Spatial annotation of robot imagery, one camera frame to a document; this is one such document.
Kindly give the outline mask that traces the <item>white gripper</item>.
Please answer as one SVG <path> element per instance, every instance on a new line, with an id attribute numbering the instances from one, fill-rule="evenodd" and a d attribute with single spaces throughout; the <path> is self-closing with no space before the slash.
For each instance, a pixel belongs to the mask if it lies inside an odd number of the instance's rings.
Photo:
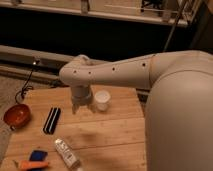
<path id="1" fill-rule="evenodd" d="M 76 106 L 88 105 L 89 110 L 95 113 L 94 105 L 91 104 L 93 100 L 93 93 L 90 86 L 73 86 L 71 88 L 71 100 L 73 103 L 72 113 L 76 114 Z"/>

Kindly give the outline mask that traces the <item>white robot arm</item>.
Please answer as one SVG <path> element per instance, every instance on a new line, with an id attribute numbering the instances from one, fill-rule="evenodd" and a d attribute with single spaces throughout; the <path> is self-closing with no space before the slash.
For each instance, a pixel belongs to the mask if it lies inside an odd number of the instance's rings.
<path id="1" fill-rule="evenodd" d="M 59 72 L 74 108 L 93 85 L 145 89 L 148 171 L 213 171 L 213 54 L 186 50 L 94 65 L 84 55 Z"/>

